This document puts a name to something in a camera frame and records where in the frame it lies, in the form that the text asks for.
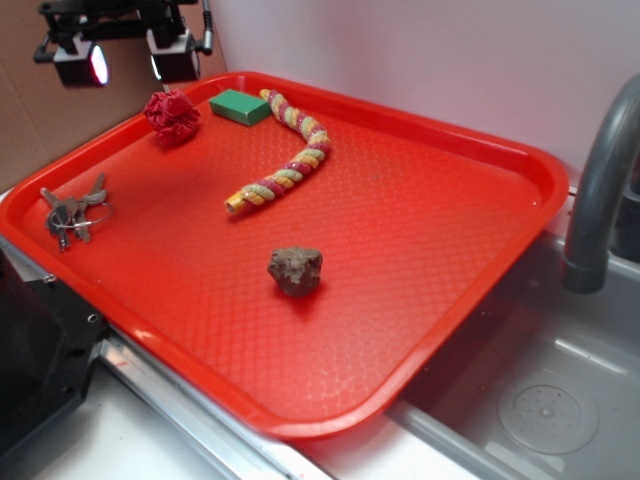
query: black device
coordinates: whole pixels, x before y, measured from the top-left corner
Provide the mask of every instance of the black device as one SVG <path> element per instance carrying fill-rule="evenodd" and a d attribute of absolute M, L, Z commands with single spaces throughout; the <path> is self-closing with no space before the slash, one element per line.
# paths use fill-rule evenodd
<path fill-rule="evenodd" d="M 200 78 L 198 53 L 213 52 L 213 20 L 203 0 L 204 35 L 195 40 L 180 5 L 198 0 L 58 0 L 40 4 L 49 30 L 36 48 L 36 63 L 53 63 L 66 87 L 102 87 L 109 81 L 101 40 L 146 38 L 156 77 L 163 82 Z M 57 44 L 56 51 L 48 51 Z"/>
<path fill-rule="evenodd" d="M 24 282 L 0 250 L 0 464 L 84 401 L 105 329 L 67 285 Z"/>

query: rock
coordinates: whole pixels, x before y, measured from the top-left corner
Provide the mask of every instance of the rock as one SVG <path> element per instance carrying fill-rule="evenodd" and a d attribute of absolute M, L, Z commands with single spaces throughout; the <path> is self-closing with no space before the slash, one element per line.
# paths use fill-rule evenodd
<path fill-rule="evenodd" d="M 292 297 L 303 297 L 320 284 L 322 253 L 315 248 L 277 248 L 268 271 L 280 289 Z"/>

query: tray rim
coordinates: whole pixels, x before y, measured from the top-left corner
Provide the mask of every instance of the tray rim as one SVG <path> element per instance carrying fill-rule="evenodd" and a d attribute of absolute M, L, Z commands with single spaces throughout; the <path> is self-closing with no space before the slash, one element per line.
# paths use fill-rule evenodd
<path fill-rule="evenodd" d="M 542 197 L 542 205 L 537 209 L 533 220 L 527 223 L 526 227 L 511 240 L 509 245 L 491 263 L 490 268 L 473 282 L 464 297 L 475 297 L 478 294 L 482 294 L 482 292 L 488 292 L 486 285 L 490 284 L 493 286 L 502 275 L 506 273 L 508 268 L 544 229 L 547 222 L 553 218 L 555 213 L 564 204 L 568 195 L 569 185 L 566 172 L 560 165 L 560 162 L 552 155 L 528 145 L 465 127 L 402 112 L 364 100 L 358 100 L 316 87 L 310 87 L 301 83 L 255 72 L 234 72 L 215 75 L 194 83 L 184 88 L 183 91 L 197 104 L 212 96 L 212 85 L 216 88 L 219 86 L 220 91 L 223 91 L 222 89 L 225 87 L 239 88 L 248 82 L 261 82 L 265 86 L 276 85 L 277 89 L 283 92 L 285 92 L 287 88 L 290 88 L 292 92 L 296 92 L 295 94 L 291 94 L 288 91 L 286 92 L 287 98 L 292 104 L 300 105 L 301 108 L 310 108 L 314 111 L 319 111 L 322 115 L 339 116 L 339 113 L 341 113 L 340 109 L 348 106 L 352 109 L 350 110 L 350 114 L 353 112 L 358 122 L 362 122 L 362 124 L 358 123 L 358 125 L 364 126 L 365 128 L 378 129 L 386 133 L 391 133 L 392 135 L 401 136 L 405 139 L 420 141 L 421 143 L 425 141 L 421 135 L 427 132 L 441 142 L 441 145 L 444 147 L 442 148 L 443 150 L 470 158 L 471 160 L 489 163 L 498 168 L 509 170 L 530 181 L 536 176 L 544 176 L 546 178 L 544 185 L 538 185 L 538 183 L 533 182 L 539 188 Z M 323 105 L 327 103 L 331 104 L 332 108 L 323 108 Z M 394 122 L 388 123 L 393 123 L 394 131 L 389 132 L 388 130 L 382 129 L 380 125 L 375 125 L 375 122 L 371 121 L 373 117 L 370 115 L 371 112 L 376 112 L 378 115 L 393 119 Z M 0 233 L 11 243 L 22 250 L 37 264 L 67 283 L 80 295 L 85 298 L 90 297 L 91 303 L 94 304 L 96 308 L 105 312 L 107 317 L 126 318 L 133 316 L 137 322 L 146 321 L 126 307 L 118 304 L 118 302 L 113 302 L 111 295 L 76 274 L 73 269 L 61 261 L 62 259 L 60 257 L 51 256 L 46 251 L 43 251 L 29 235 L 17 228 L 17 225 L 19 225 L 17 221 L 19 220 L 20 212 L 23 211 L 25 207 L 32 205 L 34 198 L 39 198 L 37 184 L 42 178 L 61 172 L 60 178 L 64 177 L 66 181 L 68 181 L 70 178 L 74 178 L 74 173 L 79 174 L 84 172 L 86 170 L 85 167 L 99 163 L 115 151 L 118 151 L 118 148 L 128 145 L 132 140 L 140 138 L 150 132 L 152 132 L 151 127 L 146 122 L 144 115 L 139 113 L 29 176 L 16 185 L 4 201 L 0 202 Z M 457 150 L 454 151 L 455 147 L 459 147 L 462 144 L 467 147 L 466 152 L 461 154 Z M 106 153 L 101 153 L 99 156 L 96 155 L 93 159 L 91 158 L 91 151 L 96 148 L 104 148 L 105 146 L 108 147 Z M 491 162 L 488 162 L 487 159 L 483 157 L 483 155 L 488 152 L 492 153 Z M 522 161 L 518 162 L 517 165 L 513 165 L 513 158 L 521 158 Z M 56 188 L 58 186 L 59 185 L 50 185 L 50 188 Z M 450 325 L 450 323 L 454 321 L 453 319 L 457 319 L 455 321 L 455 326 L 457 327 L 471 310 L 473 304 L 478 301 L 479 300 L 474 300 L 470 302 L 466 300 L 456 302 L 445 316 L 437 322 L 434 327 L 435 331 L 432 331 L 432 333 L 443 338 L 438 345 L 444 343 L 448 336 L 455 331 L 455 328 L 453 330 L 446 329 L 446 332 L 440 334 L 437 330 L 444 328 L 443 324 Z M 211 394 L 210 389 L 207 387 L 212 383 L 212 379 L 215 380 L 216 384 L 223 386 L 225 390 L 233 390 L 236 394 L 233 406 L 230 407 L 228 402 L 223 401 L 221 404 L 225 408 L 228 408 L 236 416 L 244 419 L 244 421 L 248 422 L 254 428 L 258 428 L 276 437 L 287 439 L 311 438 L 334 434 L 381 412 L 391 403 L 393 398 L 395 398 L 395 395 L 390 397 L 388 392 L 399 392 L 412 377 L 412 375 L 407 375 L 407 372 L 417 371 L 437 348 L 437 346 L 434 347 L 432 344 L 426 344 L 423 339 L 423 341 L 407 355 L 405 361 L 398 365 L 393 373 L 388 376 L 382 385 L 384 388 L 378 388 L 370 397 L 359 405 L 352 407 L 351 410 L 333 418 L 323 418 L 318 421 L 291 422 L 272 412 L 266 414 L 264 410 L 258 409 L 257 411 L 256 406 L 259 404 L 256 400 L 231 385 L 228 380 L 218 373 L 204 368 L 204 366 L 198 362 L 194 362 L 190 357 L 186 356 L 178 346 L 167 345 L 165 339 L 162 339 L 162 345 L 160 345 L 161 339 L 153 335 L 145 339 L 134 336 L 133 339 L 151 354 L 158 357 L 163 363 L 167 364 L 169 368 L 178 373 L 184 372 L 185 366 L 188 366 L 188 371 L 191 375 L 187 380 L 193 383 L 198 389 L 204 391 L 205 394 L 212 396 L 214 400 L 217 401 L 218 399 Z"/>

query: stainless steel sink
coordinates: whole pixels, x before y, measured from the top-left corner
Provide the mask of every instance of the stainless steel sink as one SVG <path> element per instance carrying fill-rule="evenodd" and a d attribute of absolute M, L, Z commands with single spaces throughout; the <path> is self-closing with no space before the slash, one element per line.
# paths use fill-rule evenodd
<path fill-rule="evenodd" d="M 574 294 L 561 248 L 537 240 L 389 412 L 480 478 L 638 478 L 638 267 Z"/>

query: white wall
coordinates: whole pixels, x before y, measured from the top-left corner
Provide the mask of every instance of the white wall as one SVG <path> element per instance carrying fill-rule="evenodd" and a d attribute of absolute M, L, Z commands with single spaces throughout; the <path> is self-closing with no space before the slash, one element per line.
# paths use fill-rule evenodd
<path fill-rule="evenodd" d="M 493 133 L 577 184 L 640 71 L 638 0 L 214 0 L 229 71 L 254 70 Z"/>

